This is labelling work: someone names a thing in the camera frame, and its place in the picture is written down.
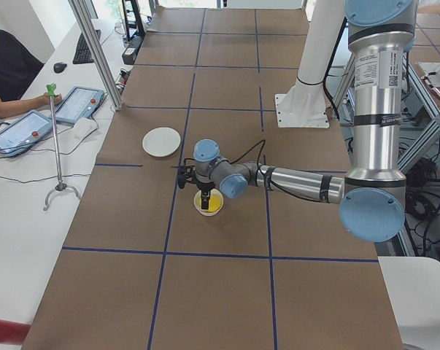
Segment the black mouse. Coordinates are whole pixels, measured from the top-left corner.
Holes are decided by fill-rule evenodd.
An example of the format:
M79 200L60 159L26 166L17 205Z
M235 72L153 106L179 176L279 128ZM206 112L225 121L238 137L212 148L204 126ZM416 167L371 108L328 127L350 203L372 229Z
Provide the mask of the black mouse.
M64 69L66 69L67 63L57 62L54 63L53 69L55 73L61 73Z

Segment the red cylinder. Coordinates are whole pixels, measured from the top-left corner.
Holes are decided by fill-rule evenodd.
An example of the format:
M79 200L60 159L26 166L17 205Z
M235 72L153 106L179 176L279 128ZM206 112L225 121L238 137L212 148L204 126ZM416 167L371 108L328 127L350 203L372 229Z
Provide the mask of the red cylinder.
M0 319L0 344L22 345L28 330L29 324Z

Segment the label on robot arm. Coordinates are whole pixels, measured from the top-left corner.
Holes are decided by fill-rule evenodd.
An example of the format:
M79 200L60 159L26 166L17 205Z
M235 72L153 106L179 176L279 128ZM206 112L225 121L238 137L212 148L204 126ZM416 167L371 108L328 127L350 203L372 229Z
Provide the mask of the label on robot arm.
M380 53L380 89L396 89L401 88L402 51L381 51Z
M379 84L379 53L359 57L356 60L354 87L356 90Z

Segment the green handle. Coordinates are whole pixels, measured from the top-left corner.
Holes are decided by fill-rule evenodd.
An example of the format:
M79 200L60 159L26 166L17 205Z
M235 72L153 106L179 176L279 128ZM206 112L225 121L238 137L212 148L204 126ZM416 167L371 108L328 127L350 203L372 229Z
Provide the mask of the green handle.
M56 97L56 94L54 93L54 90L56 89L55 83L46 85L46 88L49 96Z

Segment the black keyboard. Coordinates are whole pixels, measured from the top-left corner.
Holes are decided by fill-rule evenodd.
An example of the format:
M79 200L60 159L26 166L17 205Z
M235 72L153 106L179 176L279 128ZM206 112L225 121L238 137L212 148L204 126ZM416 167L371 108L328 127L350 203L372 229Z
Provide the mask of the black keyboard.
M100 39L101 31L96 29L96 35L98 39ZM94 62L91 57L90 48L88 47L83 34L80 34L79 41L77 42L77 47L75 48L74 60L73 64L82 64L82 63L92 63Z

